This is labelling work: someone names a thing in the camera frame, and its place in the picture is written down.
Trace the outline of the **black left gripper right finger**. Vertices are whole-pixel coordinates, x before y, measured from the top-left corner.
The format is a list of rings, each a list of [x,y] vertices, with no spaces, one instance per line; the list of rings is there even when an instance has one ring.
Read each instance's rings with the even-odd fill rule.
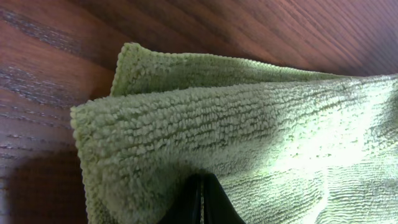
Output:
[[[216,175],[205,174],[203,180],[205,224],[245,224]]]

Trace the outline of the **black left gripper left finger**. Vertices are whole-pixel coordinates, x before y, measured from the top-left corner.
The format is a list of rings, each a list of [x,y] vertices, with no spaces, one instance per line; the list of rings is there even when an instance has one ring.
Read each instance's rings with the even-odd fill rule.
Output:
[[[158,224],[200,224],[201,177],[191,175],[181,193]]]

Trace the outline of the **light green microfiber cloth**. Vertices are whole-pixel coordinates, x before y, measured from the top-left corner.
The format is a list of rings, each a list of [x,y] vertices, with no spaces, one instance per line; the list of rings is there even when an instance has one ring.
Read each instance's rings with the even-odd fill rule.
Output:
[[[111,93],[71,109],[90,223],[156,223],[214,173],[246,223],[396,223],[397,75],[211,54],[119,53]]]

